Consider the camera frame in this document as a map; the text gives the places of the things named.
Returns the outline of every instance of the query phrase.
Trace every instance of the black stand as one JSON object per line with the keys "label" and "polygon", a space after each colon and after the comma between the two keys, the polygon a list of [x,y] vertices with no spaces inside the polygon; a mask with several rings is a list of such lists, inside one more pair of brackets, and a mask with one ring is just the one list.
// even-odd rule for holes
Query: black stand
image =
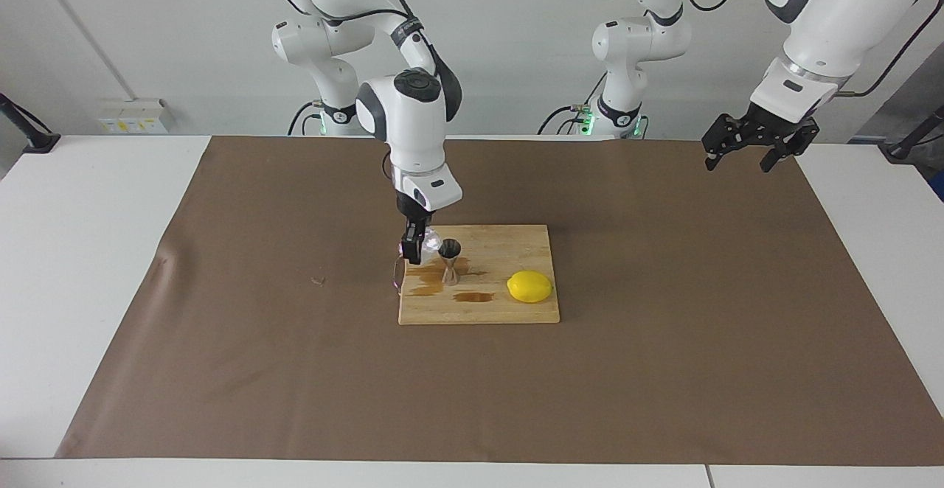
{"label": "black stand", "polygon": [[23,118],[23,114],[17,111],[16,105],[10,101],[6,95],[0,93],[0,113],[13,122],[17,128],[23,132],[29,139],[29,145],[23,149],[24,155],[45,155],[53,150],[56,142],[60,141],[61,136],[57,134],[45,134],[34,128],[33,124]]}
{"label": "black stand", "polygon": [[879,150],[893,164],[906,163],[904,160],[910,155],[911,149],[914,149],[918,142],[925,139],[941,123],[944,123],[944,106],[938,108],[930,118],[924,119],[924,122],[918,125],[903,141],[895,144],[882,143],[879,145]]}

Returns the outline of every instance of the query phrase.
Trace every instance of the white wall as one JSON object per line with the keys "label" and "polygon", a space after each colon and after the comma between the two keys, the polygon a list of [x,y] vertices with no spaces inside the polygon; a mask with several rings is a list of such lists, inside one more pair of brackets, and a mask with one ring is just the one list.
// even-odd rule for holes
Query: white wall
{"label": "white wall", "polygon": [[[293,15],[283,0],[61,1],[71,9],[60,0],[0,0],[0,88],[61,132],[97,132],[98,99],[127,97],[68,10],[134,95],[168,101],[179,132],[282,134],[297,106],[316,97],[308,76],[271,50],[272,25]],[[597,24],[641,14],[634,0],[409,1],[465,89],[453,133],[532,133],[547,112],[586,97],[603,72],[590,51]],[[914,8],[853,88],[871,82],[931,5]],[[762,0],[688,14],[689,54],[648,67],[654,138],[697,139],[719,113],[741,115],[788,31]],[[873,97],[823,109],[823,141],[856,134],[941,41],[944,18]],[[384,37],[348,57],[361,78],[403,68]]]}

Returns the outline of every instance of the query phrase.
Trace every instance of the liquid spill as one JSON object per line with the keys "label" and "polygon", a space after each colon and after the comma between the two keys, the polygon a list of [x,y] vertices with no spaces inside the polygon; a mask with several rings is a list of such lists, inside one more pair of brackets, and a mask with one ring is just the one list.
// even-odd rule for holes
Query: liquid spill
{"label": "liquid spill", "polygon": [[452,296],[456,302],[471,302],[474,304],[483,304],[495,299],[495,293],[458,293]]}
{"label": "liquid spill", "polygon": [[[456,259],[455,269],[456,273],[459,274],[459,287],[462,287],[463,276],[484,276],[486,274],[485,271],[472,270],[467,257],[460,257],[459,259]],[[410,296],[436,296],[436,294],[441,293],[445,289],[443,284],[443,273],[445,273],[445,264],[442,263],[441,260],[435,260],[434,262],[430,262],[428,265],[423,265],[422,267],[408,269],[407,276],[418,276],[420,281],[419,287],[415,287],[414,289],[410,290]],[[456,301],[472,302],[474,300]],[[490,301],[491,299],[482,300],[482,302]]]}

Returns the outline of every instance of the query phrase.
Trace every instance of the green led light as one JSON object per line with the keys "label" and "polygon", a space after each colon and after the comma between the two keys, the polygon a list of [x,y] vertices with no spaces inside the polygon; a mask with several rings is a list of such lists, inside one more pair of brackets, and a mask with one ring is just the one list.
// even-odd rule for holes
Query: green led light
{"label": "green led light", "polygon": [[583,118],[583,126],[580,128],[580,134],[590,136],[593,134],[593,125],[597,122],[597,116],[593,112],[586,112],[587,117]]}
{"label": "green led light", "polygon": [[646,139],[646,131],[648,131],[648,123],[650,119],[648,116],[639,116],[636,118],[636,126],[633,129],[632,139]]}

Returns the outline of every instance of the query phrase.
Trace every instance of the white table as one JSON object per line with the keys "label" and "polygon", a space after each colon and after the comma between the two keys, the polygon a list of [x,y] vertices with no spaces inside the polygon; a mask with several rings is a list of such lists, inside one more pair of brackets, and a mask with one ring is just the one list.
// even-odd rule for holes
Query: white table
{"label": "white table", "polygon": [[[51,155],[24,156],[0,181],[0,456],[55,452],[208,142],[71,136]],[[913,169],[887,164],[873,147],[817,145],[800,165],[944,413],[944,290],[935,269],[944,257],[944,205]],[[713,480],[715,488],[940,488],[944,468],[0,461],[4,487],[131,479],[144,486],[707,488]]]}

